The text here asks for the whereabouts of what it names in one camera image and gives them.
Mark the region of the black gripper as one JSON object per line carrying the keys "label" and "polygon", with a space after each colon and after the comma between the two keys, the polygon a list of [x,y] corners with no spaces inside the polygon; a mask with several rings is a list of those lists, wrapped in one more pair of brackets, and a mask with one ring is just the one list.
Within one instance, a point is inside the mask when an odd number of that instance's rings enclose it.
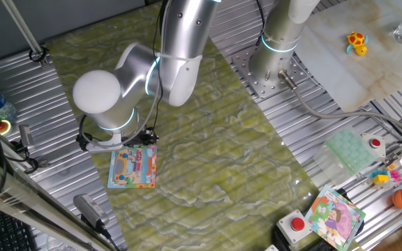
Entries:
{"label": "black gripper", "polygon": [[147,146],[156,144],[159,141],[159,136],[151,128],[146,128],[134,137],[122,137],[121,140],[126,141],[124,146]]}

